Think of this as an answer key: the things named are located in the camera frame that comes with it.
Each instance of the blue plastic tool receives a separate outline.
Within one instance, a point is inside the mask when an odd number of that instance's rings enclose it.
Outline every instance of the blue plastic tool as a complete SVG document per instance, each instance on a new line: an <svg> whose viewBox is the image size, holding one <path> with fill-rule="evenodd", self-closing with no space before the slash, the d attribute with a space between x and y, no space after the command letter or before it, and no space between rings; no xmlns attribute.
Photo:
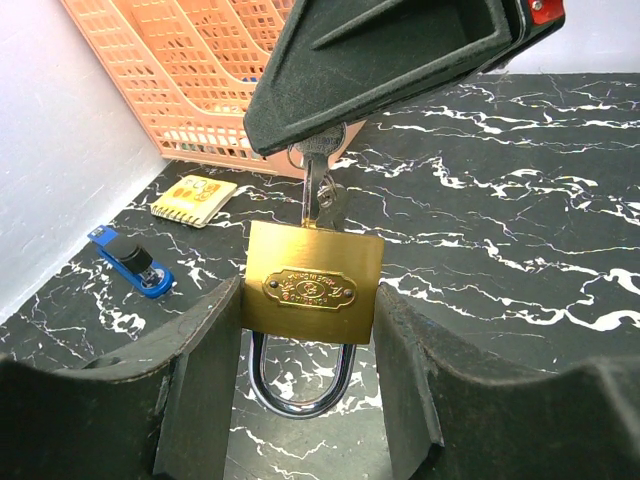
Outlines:
<svg viewBox="0 0 640 480"><path fill-rule="evenodd" d="M146 297L157 298L171 288L173 274L133 240L104 225L87 236L98 254Z"/></svg>

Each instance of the black knob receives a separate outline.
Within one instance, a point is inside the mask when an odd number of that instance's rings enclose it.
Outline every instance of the black knob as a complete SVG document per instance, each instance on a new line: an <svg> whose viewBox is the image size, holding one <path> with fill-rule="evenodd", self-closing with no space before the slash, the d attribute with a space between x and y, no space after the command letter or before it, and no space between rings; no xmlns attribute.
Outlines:
<svg viewBox="0 0 640 480"><path fill-rule="evenodd" d="M142 245L124 235L118 235L111 240L105 250L134 275L141 274L153 263L153 257Z"/></svg>

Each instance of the wall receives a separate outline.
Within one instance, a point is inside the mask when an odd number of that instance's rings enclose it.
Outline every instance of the wall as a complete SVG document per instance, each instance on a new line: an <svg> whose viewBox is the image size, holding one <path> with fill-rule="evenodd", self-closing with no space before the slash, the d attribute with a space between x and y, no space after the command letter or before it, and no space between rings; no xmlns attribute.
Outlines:
<svg viewBox="0 0 640 480"><path fill-rule="evenodd" d="M0 0L0 323L165 162L59 0Z"/></svg>
<svg viewBox="0 0 640 480"><path fill-rule="evenodd" d="M515 58L509 73L640 72L640 1L564 0L559 32Z"/></svg>

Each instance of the notebook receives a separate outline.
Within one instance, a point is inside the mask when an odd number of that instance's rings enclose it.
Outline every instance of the notebook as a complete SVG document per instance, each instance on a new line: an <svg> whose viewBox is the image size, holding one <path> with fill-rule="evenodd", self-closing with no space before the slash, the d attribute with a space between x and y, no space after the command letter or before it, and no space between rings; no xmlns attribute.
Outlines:
<svg viewBox="0 0 640 480"><path fill-rule="evenodd" d="M235 183L187 175L151 204L151 213L203 228L237 188Z"/></svg>

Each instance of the table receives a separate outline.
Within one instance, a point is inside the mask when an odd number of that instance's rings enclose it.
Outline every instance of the table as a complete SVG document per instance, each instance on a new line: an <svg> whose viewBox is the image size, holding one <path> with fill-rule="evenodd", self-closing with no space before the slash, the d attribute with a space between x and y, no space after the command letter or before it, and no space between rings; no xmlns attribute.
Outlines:
<svg viewBox="0 0 640 480"><path fill-rule="evenodd" d="M481 348L557 372L640 351L639 74L479 76L373 116L335 167L348 231L386 240L382 281ZM149 204L186 174L240 185L204 230ZM297 223L301 182L172 162L110 224L170 266L141 297L85 247L4 325L0 351L76 367L242 273L252 219ZM389 480L373 347L338 407L295 422L257 404L243 336L225 479ZM285 396L329 385L337 346L273 339Z"/></svg>

